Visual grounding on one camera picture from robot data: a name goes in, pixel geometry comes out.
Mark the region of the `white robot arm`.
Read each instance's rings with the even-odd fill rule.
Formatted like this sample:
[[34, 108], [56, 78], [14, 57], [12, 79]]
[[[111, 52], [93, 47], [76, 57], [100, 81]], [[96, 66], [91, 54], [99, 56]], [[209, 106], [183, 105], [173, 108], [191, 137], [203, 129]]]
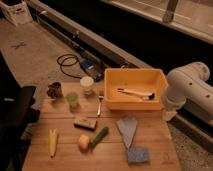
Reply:
[[206, 83], [209, 77], [210, 69], [203, 62], [172, 69], [166, 76], [168, 86], [161, 97], [164, 109], [176, 111], [191, 100], [208, 114], [207, 123], [213, 127], [213, 87]]

